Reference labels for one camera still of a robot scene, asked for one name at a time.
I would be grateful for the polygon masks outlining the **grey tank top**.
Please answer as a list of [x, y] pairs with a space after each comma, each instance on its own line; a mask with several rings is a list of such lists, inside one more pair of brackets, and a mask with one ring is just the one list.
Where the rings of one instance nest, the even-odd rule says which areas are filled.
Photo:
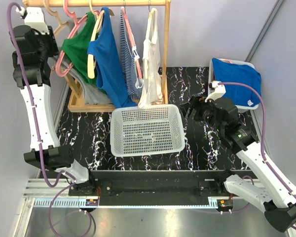
[[103, 93], [97, 86], [87, 84], [81, 75], [72, 68], [69, 74], [74, 77], [82, 87], [82, 95], [86, 105], [111, 105], [110, 98]]

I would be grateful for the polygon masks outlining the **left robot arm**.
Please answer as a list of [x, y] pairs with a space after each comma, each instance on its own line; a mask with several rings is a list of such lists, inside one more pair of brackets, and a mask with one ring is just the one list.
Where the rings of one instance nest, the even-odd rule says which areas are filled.
[[31, 132], [26, 163], [45, 174], [54, 171], [73, 183], [72, 189], [90, 196], [97, 184], [92, 172], [73, 156], [70, 145], [60, 145], [50, 108], [50, 73], [48, 59], [59, 54], [53, 29], [39, 7], [21, 7], [11, 3], [7, 10], [12, 53], [13, 78], [24, 99]]

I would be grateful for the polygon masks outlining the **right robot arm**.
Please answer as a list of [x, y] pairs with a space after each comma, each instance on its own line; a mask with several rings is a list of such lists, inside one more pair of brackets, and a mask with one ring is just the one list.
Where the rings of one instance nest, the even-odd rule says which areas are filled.
[[179, 108], [185, 118], [192, 116], [194, 121], [211, 125], [223, 145], [249, 166], [265, 188], [262, 190], [234, 172], [225, 171], [215, 180], [215, 192], [220, 196], [235, 194], [246, 200], [258, 208], [279, 232], [292, 228], [296, 223], [296, 185], [265, 153], [251, 129], [242, 124], [233, 101], [193, 96]]

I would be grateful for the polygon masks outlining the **green tank top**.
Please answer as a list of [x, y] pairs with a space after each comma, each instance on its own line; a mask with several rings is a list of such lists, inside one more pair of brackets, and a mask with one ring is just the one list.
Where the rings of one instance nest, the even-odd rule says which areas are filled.
[[97, 87], [97, 73], [95, 72], [94, 79], [90, 79], [87, 73], [87, 51], [95, 23], [95, 15], [91, 11], [88, 12], [84, 27], [80, 32], [77, 33], [76, 36], [72, 37], [71, 39], [64, 40], [62, 50], [71, 60], [74, 68], [81, 75], [83, 81], [89, 85], [94, 85]]

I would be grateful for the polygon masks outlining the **cream wooden hanger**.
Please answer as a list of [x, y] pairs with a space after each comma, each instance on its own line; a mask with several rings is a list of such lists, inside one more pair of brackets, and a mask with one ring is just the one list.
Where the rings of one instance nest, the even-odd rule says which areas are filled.
[[[93, 42], [96, 39], [97, 33], [99, 33], [102, 28], [104, 11], [101, 11], [100, 13], [95, 12], [92, 7], [92, 0], [89, 1], [89, 7], [90, 7], [91, 12], [96, 16], [96, 23], [95, 23], [95, 26], [94, 26], [94, 29], [92, 32], [91, 40], [90, 40], [90, 42]], [[90, 79], [95, 78], [95, 73], [94, 73], [95, 67], [96, 67], [95, 57], [92, 54], [88, 54], [87, 73], [88, 73], [88, 77]]]

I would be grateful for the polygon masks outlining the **blue white striped tank top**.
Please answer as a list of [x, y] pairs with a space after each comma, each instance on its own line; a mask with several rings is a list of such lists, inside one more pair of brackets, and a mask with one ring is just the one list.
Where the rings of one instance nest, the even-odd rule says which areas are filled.
[[120, 10], [120, 63], [128, 95], [133, 100], [140, 99], [144, 80], [138, 77], [122, 10]]

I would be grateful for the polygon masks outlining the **pink striped-top hanger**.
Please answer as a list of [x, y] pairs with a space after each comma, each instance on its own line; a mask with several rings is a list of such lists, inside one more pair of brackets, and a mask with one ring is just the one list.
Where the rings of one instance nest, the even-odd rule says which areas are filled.
[[142, 76], [141, 66], [140, 66], [140, 62], [139, 62], [140, 57], [139, 57], [138, 52], [137, 52], [137, 47], [136, 47], [136, 43], [135, 43], [134, 36], [133, 36], [133, 33], [132, 33], [131, 25], [129, 23], [129, 20], [128, 20], [128, 17], [127, 17], [127, 14], [126, 14], [125, 7], [122, 7], [121, 10], [122, 10], [122, 15], [123, 15], [123, 18], [124, 18], [124, 21], [125, 21], [125, 26], [126, 26], [127, 34], [128, 34], [128, 37], [129, 37], [129, 41], [130, 41], [130, 44], [131, 44], [131, 51], [132, 51], [132, 54], [134, 56], [134, 62], [136, 64], [138, 77], [140, 79], [142, 79], [143, 76]]

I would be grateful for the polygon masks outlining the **white perforated plastic basket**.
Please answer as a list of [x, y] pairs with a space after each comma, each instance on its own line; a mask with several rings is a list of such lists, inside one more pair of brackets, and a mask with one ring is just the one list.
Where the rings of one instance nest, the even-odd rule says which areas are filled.
[[173, 104], [115, 109], [110, 132], [111, 153], [116, 157], [176, 153], [185, 147], [181, 114]]

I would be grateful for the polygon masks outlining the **wooden clothes rack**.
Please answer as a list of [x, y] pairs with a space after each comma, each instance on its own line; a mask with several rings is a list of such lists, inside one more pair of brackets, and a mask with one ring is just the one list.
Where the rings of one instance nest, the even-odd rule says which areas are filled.
[[[164, 43], [163, 43], [163, 60], [162, 60], [162, 94], [163, 104], [168, 104], [167, 89], [167, 54], [168, 54], [168, 37], [170, 22], [170, 6], [169, 0], [24, 0], [25, 7], [45, 7], [50, 15], [59, 17], [58, 12], [52, 11], [50, 7], [63, 7], [68, 17], [74, 19], [74, 22], [80, 26], [86, 17], [82, 17], [78, 21], [74, 12], [70, 12], [68, 7], [87, 7], [87, 6], [164, 6]], [[72, 77], [65, 76], [65, 79], [72, 90], [68, 109], [72, 113], [86, 112], [112, 112], [115, 107], [113, 105], [86, 105], [82, 96], [82, 88], [80, 84]]]

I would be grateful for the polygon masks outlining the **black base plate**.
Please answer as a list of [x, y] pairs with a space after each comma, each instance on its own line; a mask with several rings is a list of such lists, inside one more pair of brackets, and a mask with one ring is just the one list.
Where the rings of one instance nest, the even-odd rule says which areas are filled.
[[102, 206], [216, 206], [227, 197], [215, 180], [228, 171], [94, 171]]

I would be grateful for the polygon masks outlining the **aluminium rail frame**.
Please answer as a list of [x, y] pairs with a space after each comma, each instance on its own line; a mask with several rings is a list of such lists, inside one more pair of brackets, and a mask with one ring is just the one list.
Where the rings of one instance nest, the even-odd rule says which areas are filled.
[[107, 207], [93, 212], [95, 224], [79, 212], [83, 197], [71, 197], [67, 182], [49, 188], [42, 179], [30, 179], [23, 196], [15, 237], [279, 237], [255, 207], [234, 199], [234, 210], [218, 214], [215, 198], [204, 209], [189, 207]]

